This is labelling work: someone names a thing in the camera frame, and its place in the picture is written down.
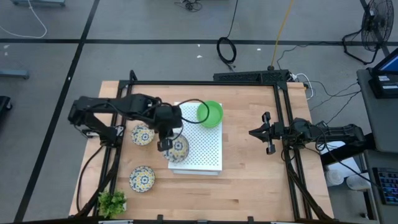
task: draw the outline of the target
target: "keyboard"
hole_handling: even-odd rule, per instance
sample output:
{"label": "keyboard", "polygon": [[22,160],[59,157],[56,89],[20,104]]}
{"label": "keyboard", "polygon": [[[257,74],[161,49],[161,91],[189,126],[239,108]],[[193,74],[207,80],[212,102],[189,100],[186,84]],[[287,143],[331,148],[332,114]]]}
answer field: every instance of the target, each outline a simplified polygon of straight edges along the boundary
{"label": "keyboard", "polygon": [[288,78],[289,78],[288,70],[216,73],[213,75],[214,81],[229,81],[229,82],[275,83],[275,82],[286,82]]}
{"label": "keyboard", "polygon": [[380,198],[385,205],[398,205],[398,170],[373,168],[376,183],[380,186]]}

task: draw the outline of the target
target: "decorative plate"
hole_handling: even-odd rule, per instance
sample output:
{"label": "decorative plate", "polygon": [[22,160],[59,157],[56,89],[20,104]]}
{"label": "decorative plate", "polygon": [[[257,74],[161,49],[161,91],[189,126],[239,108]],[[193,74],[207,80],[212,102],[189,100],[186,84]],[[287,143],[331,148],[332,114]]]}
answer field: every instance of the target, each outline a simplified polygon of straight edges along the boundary
{"label": "decorative plate", "polygon": [[139,146],[148,145],[153,140],[154,136],[154,130],[149,129],[144,124],[136,125],[131,131],[132,141]]}
{"label": "decorative plate", "polygon": [[139,166],[131,172],[129,182],[133,191],[146,192],[155,183],[155,172],[150,167]]}
{"label": "decorative plate", "polygon": [[[174,139],[178,134],[174,133],[169,139]],[[173,141],[173,148],[163,151],[163,156],[170,162],[182,162],[189,153],[188,140],[181,134]]]}

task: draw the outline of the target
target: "yellow cable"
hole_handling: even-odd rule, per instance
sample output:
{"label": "yellow cable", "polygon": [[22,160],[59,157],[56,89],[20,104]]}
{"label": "yellow cable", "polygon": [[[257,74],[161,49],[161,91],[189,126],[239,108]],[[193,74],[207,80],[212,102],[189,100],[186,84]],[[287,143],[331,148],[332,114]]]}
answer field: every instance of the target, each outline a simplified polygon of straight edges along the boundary
{"label": "yellow cable", "polygon": [[278,37],[276,38],[276,42],[275,42],[274,55],[272,56],[271,66],[273,66],[273,64],[274,64],[274,60],[275,60],[275,56],[276,56],[276,50],[277,50],[277,48],[278,48],[279,37],[280,37],[280,34],[282,33],[282,30],[284,29],[284,26],[285,26],[287,17],[289,16],[290,10],[291,10],[292,5],[293,5],[293,1],[294,1],[294,0],[291,0],[291,1],[290,1],[289,8],[287,9],[287,12],[286,12],[284,21],[282,22],[282,25],[281,25],[281,27],[280,27],[280,29],[279,29]]}

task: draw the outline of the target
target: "electric fan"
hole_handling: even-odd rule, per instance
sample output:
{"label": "electric fan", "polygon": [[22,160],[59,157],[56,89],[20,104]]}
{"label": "electric fan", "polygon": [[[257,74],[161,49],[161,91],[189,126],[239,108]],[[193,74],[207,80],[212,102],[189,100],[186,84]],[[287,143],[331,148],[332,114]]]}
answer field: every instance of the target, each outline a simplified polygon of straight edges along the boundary
{"label": "electric fan", "polygon": [[[377,51],[390,37],[392,25],[394,23],[394,6],[391,0],[371,0],[369,4],[364,7],[364,10],[361,29],[352,34],[345,35],[343,37],[343,46],[344,53],[367,65],[373,63]],[[370,62],[365,62],[347,51],[346,38],[354,36],[351,39],[353,40],[359,33],[361,33],[363,47],[368,51],[374,52],[372,61]]]}

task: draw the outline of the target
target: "computer screen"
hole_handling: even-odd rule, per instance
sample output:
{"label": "computer screen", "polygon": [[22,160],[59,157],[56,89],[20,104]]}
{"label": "computer screen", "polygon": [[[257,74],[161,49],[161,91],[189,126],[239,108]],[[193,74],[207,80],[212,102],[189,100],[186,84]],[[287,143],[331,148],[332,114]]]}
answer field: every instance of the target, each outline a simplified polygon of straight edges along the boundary
{"label": "computer screen", "polygon": [[387,61],[380,67],[381,71],[398,72],[398,55]]}

